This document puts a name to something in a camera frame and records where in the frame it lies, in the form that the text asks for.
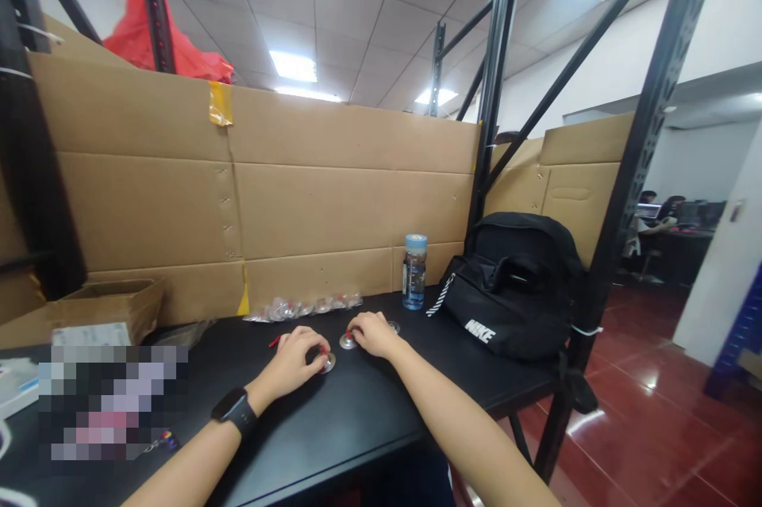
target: black smartwatch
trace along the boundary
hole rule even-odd
[[[212,419],[218,422],[232,421],[241,437],[246,437],[254,428],[256,414],[248,404],[248,393],[243,388],[230,390],[212,410]]]

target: black table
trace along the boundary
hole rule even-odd
[[[425,306],[431,306],[436,296],[435,289],[427,290]],[[190,351],[188,410],[170,426],[181,442],[203,427],[214,404],[231,387],[243,386],[259,374],[273,355],[268,344],[296,324],[324,335],[337,362],[331,372],[315,377],[266,411],[220,481],[211,505],[270,505],[333,486],[428,436],[394,369],[361,348],[339,347],[347,323],[360,310],[381,310],[397,321],[403,338],[494,417],[526,407],[560,384],[556,363],[528,365],[494,356],[444,309],[429,319],[423,311],[404,309],[399,293],[366,298],[358,309],[298,323],[222,319]],[[14,355],[32,352],[13,351]],[[119,505],[169,458],[160,448],[133,462],[90,462],[81,477],[51,477],[39,467],[37,405],[8,423],[13,442],[0,464],[0,486],[35,497],[40,507]]]

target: red tile floor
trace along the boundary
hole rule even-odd
[[[669,340],[684,302],[654,286],[612,289],[587,367],[600,408],[574,413],[551,481],[562,505],[762,506],[762,393],[743,386],[732,405],[703,394],[710,369]],[[550,404],[519,414],[532,453]]]

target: yellow tape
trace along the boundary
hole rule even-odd
[[[251,313],[250,308],[248,307],[248,281],[246,280],[246,262],[242,262],[244,264],[244,296],[241,297],[241,303],[238,305],[238,312],[236,313],[236,317],[245,317],[249,313]]]
[[[233,126],[230,85],[209,81],[209,120],[217,126]]]

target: ceiling light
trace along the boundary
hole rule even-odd
[[[439,104],[443,105],[446,102],[453,100],[458,94],[447,89],[440,89],[439,91]],[[431,100],[431,89],[426,89],[421,93],[421,96],[415,99],[418,104],[429,104]]]
[[[318,70],[312,59],[283,51],[270,51],[270,57],[275,64],[275,70],[285,79],[304,81],[305,83],[318,81]]]
[[[341,102],[335,94],[326,94],[317,92],[316,90],[298,89],[292,86],[279,86],[275,89],[275,92],[280,94],[291,94],[293,96],[301,96],[304,98],[315,98],[317,100],[325,100],[328,102]]]

